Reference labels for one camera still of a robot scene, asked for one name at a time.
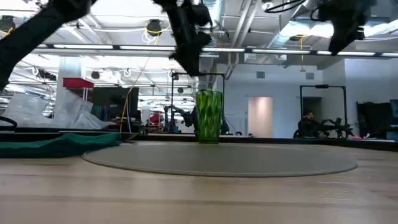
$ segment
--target green cloth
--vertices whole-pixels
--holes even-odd
[[[100,136],[64,134],[47,141],[0,142],[0,158],[59,158],[79,156],[87,151],[95,151],[121,144],[119,133]]]

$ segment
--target computer screen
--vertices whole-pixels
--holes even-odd
[[[392,127],[398,127],[398,100],[390,100],[392,110]]]
[[[122,116],[128,92],[129,92],[128,88],[116,88],[116,87],[94,88],[93,90],[94,108],[98,106],[99,107],[105,106],[105,109],[102,108],[100,111],[105,112],[106,117],[110,119],[115,118],[117,116]],[[131,113],[130,115],[131,117],[134,117],[134,115],[137,113],[138,92],[139,92],[138,88],[133,88],[129,95],[128,105],[130,107],[129,111]]]

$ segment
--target ceiling light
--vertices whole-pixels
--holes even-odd
[[[159,88],[171,88],[172,86],[171,85],[156,85],[156,87],[159,87]],[[186,85],[174,85],[173,86],[174,88],[189,88],[188,86],[186,86]]]
[[[339,52],[339,56],[373,56],[375,52]]]
[[[113,49],[112,45],[94,45],[94,44],[54,44],[55,48],[66,49]]]
[[[398,53],[383,53],[381,54],[383,57],[398,57]]]
[[[331,55],[331,52],[329,51],[324,51],[324,50],[319,50],[317,52],[318,55]]]
[[[42,85],[44,82],[14,82],[10,81],[10,84],[18,84],[18,85]],[[46,85],[56,85],[57,82],[45,82]]]
[[[236,53],[243,53],[244,49],[205,47],[205,48],[202,49],[202,51],[204,51],[204,52],[236,52]]]
[[[252,49],[253,53],[257,54],[310,54],[309,50],[272,50],[272,49]]]
[[[120,46],[122,50],[153,50],[153,51],[174,51],[175,47],[162,46]]]

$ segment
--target green patterned cup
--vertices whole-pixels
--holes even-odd
[[[223,94],[202,90],[197,93],[198,138],[201,143],[218,143],[220,138]]]

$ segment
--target wall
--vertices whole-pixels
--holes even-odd
[[[300,120],[300,85],[322,84],[322,72],[315,72],[315,80],[306,80],[300,66],[283,68],[277,65],[239,65],[226,84],[225,115],[236,131],[247,133],[247,113],[250,96],[273,98],[273,137],[291,138]],[[264,80],[256,79],[256,71],[266,72]],[[321,90],[306,88],[304,96],[322,96]]]
[[[356,102],[385,103],[394,97],[396,60],[346,59],[348,122],[358,122]]]
[[[345,85],[348,123],[357,132],[356,102],[383,103],[398,98],[398,59],[345,59],[323,71],[323,81],[329,85]],[[343,118],[343,94],[324,90],[325,118]]]

